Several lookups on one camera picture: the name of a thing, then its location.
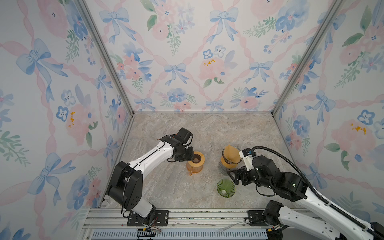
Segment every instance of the ribbed green cup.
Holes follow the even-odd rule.
[[[232,197],[236,191],[235,185],[228,179],[221,179],[216,188],[217,192],[223,197]]]

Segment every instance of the ventilation grille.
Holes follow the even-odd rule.
[[[149,239],[149,233],[136,229],[95,229],[91,240]],[[152,239],[268,239],[265,229],[228,229],[217,233],[216,229],[163,229]]]

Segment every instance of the robotic arm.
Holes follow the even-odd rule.
[[[159,139],[152,150],[138,159],[129,163],[119,162],[113,170],[107,195],[125,209],[139,214],[144,223],[150,224],[154,219],[156,208],[142,197],[143,179],[164,160],[173,157],[175,162],[192,160],[193,148],[189,147],[192,139],[192,133],[181,128],[177,134],[166,135]]]
[[[263,155],[257,156],[255,149],[270,151],[288,162],[299,175],[292,172],[281,172],[271,159]],[[267,147],[257,146],[239,152],[245,166],[240,169],[229,170],[228,175],[238,185],[250,183],[258,187],[267,187],[274,191],[274,196],[304,206],[324,221],[320,221],[297,213],[281,203],[270,201],[259,219],[250,220],[250,224],[264,221],[270,225],[293,226],[324,240],[379,240],[383,239],[384,228],[378,223],[363,221],[354,215],[345,212],[332,201],[321,195],[308,181],[307,177],[289,159]]]

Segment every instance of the wallpaper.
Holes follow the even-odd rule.
[[[2,1],[0,32],[0,239],[76,239],[129,114],[72,1]]]
[[[275,115],[297,166],[313,185],[355,216],[381,224],[383,9],[382,0],[346,1]]]
[[[135,111],[255,112],[273,109],[332,1],[86,2]]]

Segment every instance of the floral wallpaper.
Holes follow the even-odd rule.
[[[76,239],[129,114],[73,1],[0,6],[0,239]]]
[[[271,111],[332,3],[86,2],[130,104],[148,112]]]
[[[313,185],[355,216],[381,224],[383,12],[383,0],[347,0],[275,115]]]

